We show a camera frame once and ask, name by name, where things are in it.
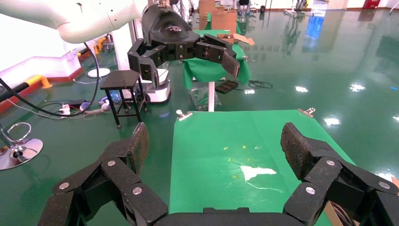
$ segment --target black cable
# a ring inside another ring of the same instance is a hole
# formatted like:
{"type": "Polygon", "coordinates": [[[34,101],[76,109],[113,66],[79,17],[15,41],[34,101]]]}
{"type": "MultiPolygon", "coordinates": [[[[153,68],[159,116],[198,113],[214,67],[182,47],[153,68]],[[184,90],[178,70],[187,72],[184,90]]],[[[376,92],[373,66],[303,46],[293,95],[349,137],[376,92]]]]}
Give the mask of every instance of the black cable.
{"type": "MultiPolygon", "coordinates": [[[[248,81],[248,86],[251,89],[271,89],[271,88],[273,88],[273,84],[271,84],[270,82],[258,81],[258,80],[249,80],[248,81]]],[[[234,89],[235,90],[239,90],[239,91],[245,91],[245,90],[248,90],[249,88],[247,88],[247,89],[234,88],[234,89]]]]}
{"type": "Polygon", "coordinates": [[[47,107],[47,106],[50,106],[50,105],[61,105],[61,106],[62,106],[62,104],[61,104],[61,103],[54,102],[54,103],[50,103],[50,104],[43,105],[43,106],[41,106],[41,108],[43,108],[43,107],[47,107]]]}
{"type": "Polygon", "coordinates": [[[339,206],[338,204],[333,203],[333,202],[331,202],[331,205],[334,207],[335,211],[340,212],[345,217],[345,219],[348,221],[348,223],[351,226],[356,226],[355,221],[351,217],[349,217],[349,215],[346,213],[346,211],[341,206],[339,206]]]}
{"type": "Polygon", "coordinates": [[[96,56],[94,55],[94,53],[93,53],[91,50],[90,50],[90,53],[91,53],[91,56],[94,58],[94,63],[95,63],[95,65],[96,65],[96,69],[97,69],[96,89],[94,90],[94,95],[93,95],[93,98],[92,98],[91,101],[90,101],[90,104],[88,105],[88,107],[87,107],[86,109],[84,109],[84,110],[81,111],[81,112],[74,113],[74,114],[69,114],[69,115],[65,115],[65,114],[56,114],[56,113],[52,113],[52,112],[46,111],[46,110],[44,110],[44,109],[42,109],[42,108],[40,108],[40,107],[37,107],[36,105],[32,104],[31,102],[29,102],[29,101],[23,99],[23,98],[22,98],[20,95],[18,95],[12,88],[10,88],[10,86],[8,86],[8,85],[3,81],[3,79],[1,79],[1,78],[0,78],[0,84],[1,84],[2,86],[4,86],[4,88],[5,88],[8,92],[10,92],[12,95],[14,95],[14,96],[15,96],[16,98],[18,98],[20,101],[24,102],[25,104],[29,105],[30,107],[32,107],[32,108],[34,108],[34,109],[36,109],[36,110],[39,110],[39,111],[41,111],[41,112],[44,112],[44,113],[47,113],[47,114],[50,114],[50,115],[53,115],[53,116],[58,116],[58,117],[73,117],[73,116],[81,115],[81,114],[83,114],[85,111],[87,111],[87,109],[89,109],[90,106],[93,104],[94,99],[96,98],[97,89],[98,89],[98,82],[99,82],[99,78],[100,78],[100,72],[99,72],[98,62],[97,62],[97,60],[96,60],[96,56]]]}

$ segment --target robotic hand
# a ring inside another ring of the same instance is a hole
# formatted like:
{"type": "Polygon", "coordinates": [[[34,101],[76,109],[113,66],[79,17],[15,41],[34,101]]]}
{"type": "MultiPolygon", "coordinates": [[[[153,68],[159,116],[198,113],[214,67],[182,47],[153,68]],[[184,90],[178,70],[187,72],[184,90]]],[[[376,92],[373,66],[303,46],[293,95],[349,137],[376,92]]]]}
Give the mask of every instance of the robotic hand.
{"type": "Polygon", "coordinates": [[[201,37],[173,9],[155,4],[142,18],[143,39],[138,39],[128,52],[130,69],[159,85],[157,67],[166,61],[199,58],[219,63],[233,77],[239,73],[239,62],[232,44],[215,36],[201,37]]]}

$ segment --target green cloth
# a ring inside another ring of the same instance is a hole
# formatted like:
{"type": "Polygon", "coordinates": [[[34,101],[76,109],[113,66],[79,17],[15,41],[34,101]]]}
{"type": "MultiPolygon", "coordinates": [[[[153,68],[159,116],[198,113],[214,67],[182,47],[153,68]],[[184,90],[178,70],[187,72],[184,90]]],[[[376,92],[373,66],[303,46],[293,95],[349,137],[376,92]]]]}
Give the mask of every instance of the green cloth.
{"type": "MultiPolygon", "coordinates": [[[[300,184],[280,145],[286,122],[307,137],[326,141],[353,163],[315,119],[297,110],[195,112],[175,123],[169,212],[202,212],[204,207],[281,212],[300,184]],[[276,174],[245,181],[241,166],[270,168],[276,174]]],[[[324,213],[316,225],[330,225],[324,213]]]]}
{"type": "MultiPolygon", "coordinates": [[[[228,31],[223,30],[209,30],[209,31],[194,31],[195,33],[203,36],[210,34],[216,36],[217,34],[229,34],[228,31]]],[[[239,62],[238,79],[246,84],[251,79],[251,70],[248,63],[244,60],[244,51],[236,43],[233,44],[233,50],[237,53],[236,59],[239,62]]],[[[192,79],[195,77],[199,82],[217,81],[227,75],[227,72],[222,68],[221,64],[192,58],[183,61],[183,84],[187,89],[192,88],[192,79]]]]}
{"type": "MultiPolygon", "coordinates": [[[[207,14],[207,26],[205,27],[205,30],[211,30],[212,29],[212,15],[211,13],[207,14]]],[[[241,34],[241,29],[239,28],[238,24],[237,24],[237,28],[236,28],[236,33],[237,34],[241,34]]]]}

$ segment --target metal binder clip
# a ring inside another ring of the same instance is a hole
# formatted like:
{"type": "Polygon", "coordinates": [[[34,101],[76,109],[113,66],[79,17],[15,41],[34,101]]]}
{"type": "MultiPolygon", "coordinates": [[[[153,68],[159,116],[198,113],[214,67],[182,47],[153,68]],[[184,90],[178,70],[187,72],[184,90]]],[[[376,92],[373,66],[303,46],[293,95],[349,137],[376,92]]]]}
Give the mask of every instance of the metal binder clip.
{"type": "Polygon", "coordinates": [[[192,116],[192,112],[187,112],[186,115],[183,114],[182,110],[177,110],[176,113],[180,116],[179,121],[186,120],[188,117],[192,116]]]}
{"type": "Polygon", "coordinates": [[[308,116],[309,118],[313,118],[313,113],[316,111],[316,108],[311,107],[308,110],[304,111],[300,108],[298,108],[298,111],[301,112],[302,114],[308,116]]]}

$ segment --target cardboard box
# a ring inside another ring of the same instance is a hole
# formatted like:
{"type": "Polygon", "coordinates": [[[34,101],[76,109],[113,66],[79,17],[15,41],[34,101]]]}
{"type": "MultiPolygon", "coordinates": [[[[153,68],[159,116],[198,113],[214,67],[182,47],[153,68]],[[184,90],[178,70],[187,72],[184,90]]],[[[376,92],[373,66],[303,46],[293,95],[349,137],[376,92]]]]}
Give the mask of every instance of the cardboard box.
{"type": "Polygon", "coordinates": [[[216,10],[215,1],[214,0],[199,0],[198,9],[199,9],[199,29],[205,30],[205,28],[208,24],[208,21],[207,21],[208,13],[216,10]]]}
{"type": "Polygon", "coordinates": [[[237,32],[237,12],[236,11],[213,11],[212,30],[228,30],[231,34],[237,32]]]}
{"type": "Polygon", "coordinates": [[[216,6],[216,11],[224,12],[224,10],[225,10],[224,6],[216,6]]]}
{"type": "Polygon", "coordinates": [[[225,41],[228,41],[231,44],[241,41],[251,46],[255,45],[255,42],[254,40],[252,40],[252,38],[247,39],[245,36],[239,34],[217,34],[217,37],[225,41]]]}

